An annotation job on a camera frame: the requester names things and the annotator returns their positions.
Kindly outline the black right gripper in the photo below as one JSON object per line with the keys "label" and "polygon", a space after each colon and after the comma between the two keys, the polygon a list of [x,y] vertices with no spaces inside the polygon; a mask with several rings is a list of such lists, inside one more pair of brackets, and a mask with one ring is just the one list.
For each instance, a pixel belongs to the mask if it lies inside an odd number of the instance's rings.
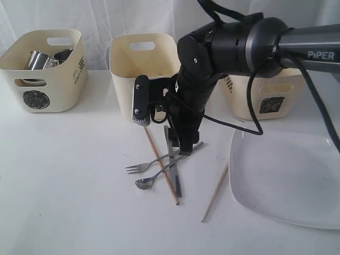
{"label": "black right gripper", "polygon": [[199,126],[205,106],[217,83],[216,77],[199,79],[184,66],[180,67],[177,76],[177,92],[169,96],[168,114],[171,128],[177,136],[179,155],[190,156],[193,144],[199,140]]}

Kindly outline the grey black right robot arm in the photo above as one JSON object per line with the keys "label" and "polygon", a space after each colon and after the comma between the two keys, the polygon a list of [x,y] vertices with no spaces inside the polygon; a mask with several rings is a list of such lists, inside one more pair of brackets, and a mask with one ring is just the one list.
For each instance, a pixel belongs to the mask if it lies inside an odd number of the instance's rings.
{"label": "grey black right robot arm", "polygon": [[205,106],[219,79],[248,77],[246,103],[256,126],[251,133],[262,135],[251,101],[253,81],[293,67],[301,71],[331,140],[339,146],[339,136],[309,75],[310,70],[339,72],[339,25],[294,29],[278,18],[256,13],[240,22],[213,22],[187,34],[178,41],[177,54],[181,63],[178,90],[166,96],[181,155],[190,155],[199,141]]}

